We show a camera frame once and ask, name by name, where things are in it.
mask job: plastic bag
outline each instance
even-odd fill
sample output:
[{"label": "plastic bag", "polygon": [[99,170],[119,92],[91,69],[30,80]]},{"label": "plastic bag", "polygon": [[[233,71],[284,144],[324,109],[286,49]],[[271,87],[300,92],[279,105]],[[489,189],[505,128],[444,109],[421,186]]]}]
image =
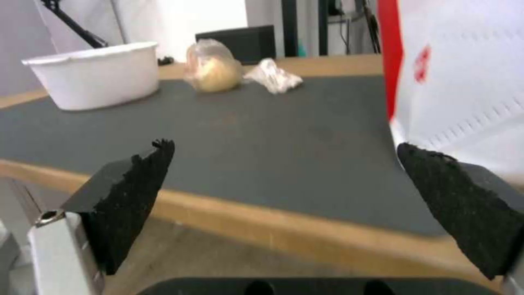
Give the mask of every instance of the plastic bag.
[{"label": "plastic bag", "polygon": [[285,93],[302,84],[302,78],[277,67],[271,58],[261,60],[258,66],[244,76],[244,79],[264,85],[273,94]]},{"label": "plastic bag", "polygon": [[184,80],[202,92],[230,90],[242,80],[242,65],[213,39],[201,39],[187,50]]}]

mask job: black stand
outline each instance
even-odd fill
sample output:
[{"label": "black stand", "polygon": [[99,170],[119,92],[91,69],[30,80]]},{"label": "black stand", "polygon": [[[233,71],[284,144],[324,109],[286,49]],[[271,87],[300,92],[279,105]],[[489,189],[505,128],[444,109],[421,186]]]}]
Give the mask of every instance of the black stand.
[{"label": "black stand", "polygon": [[88,30],[84,30],[69,15],[60,9],[60,0],[42,0],[43,5],[61,19],[68,27],[77,33],[93,48],[107,47],[108,43]]}]

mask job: white plastic container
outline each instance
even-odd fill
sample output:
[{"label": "white plastic container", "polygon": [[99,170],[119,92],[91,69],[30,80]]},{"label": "white plastic container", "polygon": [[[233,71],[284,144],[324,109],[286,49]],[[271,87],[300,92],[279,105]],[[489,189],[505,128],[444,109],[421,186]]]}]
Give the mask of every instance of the white plastic container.
[{"label": "white plastic container", "polygon": [[23,60],[56,105],[78,111],[113,106],[158,89],[156,42],[132,43]]}]

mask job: cable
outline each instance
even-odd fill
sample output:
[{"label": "cable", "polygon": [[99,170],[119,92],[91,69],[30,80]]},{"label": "cable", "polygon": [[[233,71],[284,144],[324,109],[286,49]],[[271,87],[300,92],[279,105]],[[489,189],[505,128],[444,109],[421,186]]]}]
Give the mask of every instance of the cable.
[{"label": "cable", "polygon": [[343,21],[342,21],[342,16],[343,14],[340,13],[340,39],[342,39],[342,42],[344,42],[344,45],[346,46],[346,54],[349,50],[349,44],[347,43],[347,40],[344,39],[344,36],[342,35],[342,24],[343,24]]}]

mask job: table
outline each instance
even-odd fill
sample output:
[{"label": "table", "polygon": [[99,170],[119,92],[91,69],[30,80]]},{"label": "table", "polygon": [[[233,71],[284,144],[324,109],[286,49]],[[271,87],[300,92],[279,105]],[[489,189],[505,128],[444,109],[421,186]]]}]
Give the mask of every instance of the table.
[{"label": "table", "polygon": [[[382,74],[380,56],[337,56],[279,60],[283,69],[303,77]],[[161,79],[180,79],[183,65],[160,68]],[[0,99],[9,106],[45,96],[39,90]],[[88,175],[0,159],[0,176],[68,193]],[[370,276],[454,277],[498,290],[499,280],[485,279],[451,237],[421,237],[361,224],[226,201],[163,189],[151,213],[246,243],[351,267]]]}]

